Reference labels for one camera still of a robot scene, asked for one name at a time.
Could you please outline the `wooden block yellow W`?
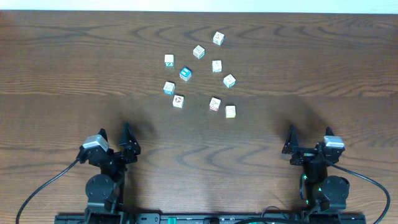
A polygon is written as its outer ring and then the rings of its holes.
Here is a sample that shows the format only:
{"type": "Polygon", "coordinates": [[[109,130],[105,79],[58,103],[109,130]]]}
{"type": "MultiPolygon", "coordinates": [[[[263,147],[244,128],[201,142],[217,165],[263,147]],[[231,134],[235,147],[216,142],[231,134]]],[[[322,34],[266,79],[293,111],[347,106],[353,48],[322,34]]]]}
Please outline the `wooden block yellow W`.
{"type": "Polygon", "coordinates": [[[235,118],[236,117],[235,105],[228,105],[225,107],[225,116],[226,116],[226,118],[235,118]]]}

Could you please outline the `wooden block red edge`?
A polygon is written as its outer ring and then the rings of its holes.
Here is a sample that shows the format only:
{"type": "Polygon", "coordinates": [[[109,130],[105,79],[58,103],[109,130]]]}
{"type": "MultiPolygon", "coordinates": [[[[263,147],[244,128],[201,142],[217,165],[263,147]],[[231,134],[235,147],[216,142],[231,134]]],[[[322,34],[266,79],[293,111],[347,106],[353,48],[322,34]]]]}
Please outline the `wooden block red edge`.
{"type": "Polygon", "coordinates": [[[212,98],[210,100],[209,109],[212,111],[218,111],[220,108],[221,100],[218,98],[212,98]]]}

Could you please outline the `wooden block green edge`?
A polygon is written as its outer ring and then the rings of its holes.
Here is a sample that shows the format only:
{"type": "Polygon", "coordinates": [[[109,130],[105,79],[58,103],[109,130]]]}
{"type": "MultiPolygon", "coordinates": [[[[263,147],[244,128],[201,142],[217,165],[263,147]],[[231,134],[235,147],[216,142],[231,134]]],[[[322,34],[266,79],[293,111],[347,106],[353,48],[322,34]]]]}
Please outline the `wooden block green edge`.
{"type": "Polygon", "coordinates": [[[231,88],[236,83],[236,79],[232,74],[229,74],[224,77],[223,83],[227,88],[231,88]]]}

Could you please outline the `wooden block plain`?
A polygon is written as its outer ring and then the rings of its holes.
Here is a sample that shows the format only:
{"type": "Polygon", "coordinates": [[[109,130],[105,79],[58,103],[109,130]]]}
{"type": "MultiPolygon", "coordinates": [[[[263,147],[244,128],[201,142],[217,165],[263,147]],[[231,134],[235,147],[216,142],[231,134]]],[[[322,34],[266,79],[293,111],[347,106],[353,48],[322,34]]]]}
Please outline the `wooden block plain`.
{"type": "Polygon", "coordinates": [[[221,72],[222,71],[222,61],[220,60],[213,60],[212,61],[212,71],[213,72],[221,72]]]}

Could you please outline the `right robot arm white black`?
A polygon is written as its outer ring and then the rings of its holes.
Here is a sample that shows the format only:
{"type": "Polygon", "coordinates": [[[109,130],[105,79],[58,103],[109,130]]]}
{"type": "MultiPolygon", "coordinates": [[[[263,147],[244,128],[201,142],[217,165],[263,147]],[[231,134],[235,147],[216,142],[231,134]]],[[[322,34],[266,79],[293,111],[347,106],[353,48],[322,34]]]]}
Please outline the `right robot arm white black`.
{"type": "Polygon", "coordinates": [[[308,210],[302,212],[302,220],[315,222],[338,217],[346,209],[349,182],[344,177],[328,175],[327,168],[339,161],[345,150],[341,137],[327,127],[323,140],[315,147],[299,146],[295,126],[291,125],[282,153],[290,154],[290,164],[303,167],[300,178],[300,197],[308,210]]]}

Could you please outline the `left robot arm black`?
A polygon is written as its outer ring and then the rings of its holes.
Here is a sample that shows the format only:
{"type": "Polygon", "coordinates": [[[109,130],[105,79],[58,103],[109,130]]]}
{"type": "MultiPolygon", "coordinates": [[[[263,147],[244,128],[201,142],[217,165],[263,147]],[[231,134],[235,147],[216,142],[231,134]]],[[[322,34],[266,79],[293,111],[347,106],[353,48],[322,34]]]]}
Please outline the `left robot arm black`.
{"type": "Polygon", "coordinates": [[[109,147],[106,131],[88,137],[77,155],[79,163],[88,162],[99,167],[85,187],[88,197],[84,223],[131,223],[134,218],[124,210],[124,185],[127,165],[135,163],[141,147],[133,135],[131,126],[125,123],[116,152],[109,147]]]}

